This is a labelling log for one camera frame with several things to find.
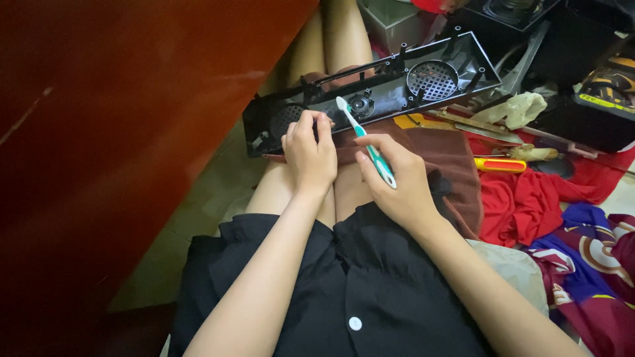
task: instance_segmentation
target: hand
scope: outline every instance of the hand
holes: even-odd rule
[[[432,201],[425,163],[419,155],[408,151],[388,134],[368,134],[356,138],[355,143],[374,145],[390,161],[397,189],[384,182],[368,156],[361,151],[355,154],[373,199],[388,217],[411,234],[443,219]]]
[[[313,119],[317,120],[316,143]],[[289,124],[282,136],[286,162],[293,170],[297,192],[320,192],[326,195],[337,176],[337,155],[331,138],[333,121],[322,112],[304,111],[297,123]]]

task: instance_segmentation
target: circular mesh grille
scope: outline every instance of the circular mesh grille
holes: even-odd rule
[[[406,77],[406,84],[417,95],[421,86],[426,87],[424,100],[441,100],[457,90],[458,74],[449,64],[432,60],[414,66]]]
[[[273,118],[271,118],[271,122],[269,123],[269,130],[274,138],[280,140],[280,138],[286,134],[289,124],[300,120],[300,115],[303,110],[304,108],[297,104],[290,104],[280,109]]]

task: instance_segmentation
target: red cloth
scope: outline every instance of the red cloth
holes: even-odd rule
[[[491,149],[479,142],[482,136],[465,132],[475,155],[491,154]],[[535,136],[518,135],[526,143]],[[597,160],[628,168],[635,159],[635,149]],[[575,174],[569,180],[557,175],[535,172],[530,168],[520,174],[480,172],[481,198],[485,217],[479,237],[488,243],[512,247],[532,241],[552,232],[562,224],[559,202],[603,202],[624,175],[622,172],[578,158],[573,162]]]

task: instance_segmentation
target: forearm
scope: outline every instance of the forearm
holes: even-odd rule
[[[324,195],[315,192],[294,195],[196,333],[186,356],[273,354],[322,200]]]
[[[441,219],[412,229],[452,290],[501,356],[585,356],[555,324],[482,260]]]

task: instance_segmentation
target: toothbrush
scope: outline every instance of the toothbrush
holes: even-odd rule
[[[364,128],[362,128],[361,125],[359,125],[359,123],[351,115],[351,106],[346,102],[346,100],[344,100],[344,98],[342,97],[337,97],[335,101],[337,103],[337,107],[341,111],[343,111],[344,114],[346,114],[347,118],[349,118],[349,122],[351,123],[353,129],[355,129],[355,134],[357,134],[358,137],[363,137],[364,135],[366,135],[366,130],[364,130]],[[379,151],[377,151],[377,149],[372,145],[366,146],[366,149],[368,149],[370,158],[371,160],[373,160],[373,164],[375,164],[375,168],[377,168],[377,172],[379,172],[379,175],[384,181],[386,181],[388,186],[396,189],[397,182],[392,175],[391,169],[388,168],[388,164],[386,164],[386,161],[384,161],[382,156],[379,154]]]

